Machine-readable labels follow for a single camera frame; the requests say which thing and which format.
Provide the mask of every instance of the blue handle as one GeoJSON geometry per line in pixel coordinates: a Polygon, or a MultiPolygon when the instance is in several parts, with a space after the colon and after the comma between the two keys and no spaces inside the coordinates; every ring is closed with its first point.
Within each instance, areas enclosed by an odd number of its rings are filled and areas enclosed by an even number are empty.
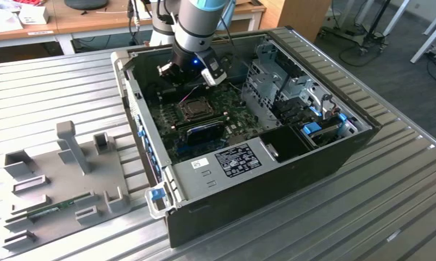
{"type": "MultiPolygon", "coordinates": [[[[229,4],[227,5],[227,8],[224,10],[223,13],[223,19],[225,22],[227,27],[231,27],[231,23],[232,23],[232,16],[233,16],[233,11],[235,11],[235,6],[236,6],[236,0],[231,0],[229,4]]],[[[217,24],[217,30],[225,30],[225,26],[223,24],[223,20],[219,21],[217,24]]]]}

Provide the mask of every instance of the label sticker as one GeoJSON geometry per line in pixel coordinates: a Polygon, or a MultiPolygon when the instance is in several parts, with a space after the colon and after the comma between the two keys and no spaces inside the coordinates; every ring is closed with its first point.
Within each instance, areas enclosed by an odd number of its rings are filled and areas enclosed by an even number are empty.
{"type": "Polygon", "coordinates": [[[261,166],[261,162],[248,144],[215,154],[228,177],[239,176],[261,166]]]}
{"type": "Polygon", "coordinates": [[[41,35],[41,34],[53,34],[53,31],[40,31],[40,32],[28,33],[28,35],[41,35]]]}
{"type": "Polygon", "coordinates": [[[196,161],[192,161],[192,167],[193,167],[193,169],[197,169],[197,168],[200,168],[203,166],[207,166],[208,164],[209,164],[209,162],[208,162],[208,159],[207,158],[203,158],[203,159],[199,159],[196,161]]]}

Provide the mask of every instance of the white paper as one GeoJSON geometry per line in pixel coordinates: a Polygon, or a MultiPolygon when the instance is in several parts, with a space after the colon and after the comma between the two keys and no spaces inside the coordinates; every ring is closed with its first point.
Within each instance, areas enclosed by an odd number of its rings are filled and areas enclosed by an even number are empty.
{"type": "Polygon", "coordinates": [[[23,29],[23,25],[20,19],[17,18],[17,15],[3,10],[0,12],[3,12],[4,16],[3,19],[0,18],[0,33],[23,29]]]}

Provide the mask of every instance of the barcode label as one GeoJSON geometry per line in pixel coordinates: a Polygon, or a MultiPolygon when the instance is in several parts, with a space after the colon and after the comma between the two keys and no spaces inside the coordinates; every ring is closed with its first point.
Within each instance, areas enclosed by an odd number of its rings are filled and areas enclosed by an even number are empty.
{"type": "Polygon", "coordinates": [[[28,33],[28,35],[41,35],[41,34],[53,34],[53,31],[40,31],[40,32],[28,33]]]}

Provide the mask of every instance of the wooden desk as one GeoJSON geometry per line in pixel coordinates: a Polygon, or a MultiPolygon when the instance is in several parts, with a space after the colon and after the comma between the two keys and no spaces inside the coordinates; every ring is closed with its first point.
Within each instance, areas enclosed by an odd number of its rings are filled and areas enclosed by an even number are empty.
{"type": "Polygon", "coordinates": [[[292,26],[293,29],[315,42],[331,0],[260,0],[268,8],[261,29],[292,26]]]}
{"type": "MultiPolygon", "coordinates": [[[[69,8],[64,4],[64,0],[48,0],[45,6],[51,14],[49,23],[45,25],[24,26],[23,30],[0,33],[0,47],[57,41],[63,53],[75,54],[73,39],[129,32],[129,20],[125,13],[127,0],[109,0],[107,10],[105,8],[91,10],[85,15],[81,15],[83,11],[69,8]],[[28,33],[41,31],[52,32],[44,35],[28,35],[28,33]]],[[[249,3],[237,5],[232,20],[249,20],[249,23],[236,23],[236,28],[239,30],[257,30],[264,11],[264,6],[253,6],[249,3]]],[[[136,30],[133,23],[131,24],[131,28],[133,31],[136,30]]],[[[152,20],[143,20],[140,31],[152,29],[152,20]]]]}
{"type": "Polygon", "coordinates": [[[48,24],[24,24],[24,29],[0,33],[0,47],[35,44],[43,42],[43,39],[47,42],[55,41],[55,34],[59,33],[59,28],[56,25],[53,0],[48,0],[44,6],[51,16],[48,24]]]}
{"type": "MultiPolygon", "coordinates": [[[[109,0],[105,8],[88,11],[81,15],[81,11],[73,10],[64,5],[64,0],[53,0],[56,17],[59,20],[59,42],[64,54],[73,54],[72,40],[77,38],[121,34],[129,32],[127,13],[97,13],[99,12],[124,12],[127,10],[127,0],[109,0]]],[[[251,20],[248,30],[257,30],[264,6],[253,6],[249,3],[237,5],[232,20],[251,20]]],[[[140,31],[152,30],[152,20],[141,21],[140,31]]]]}

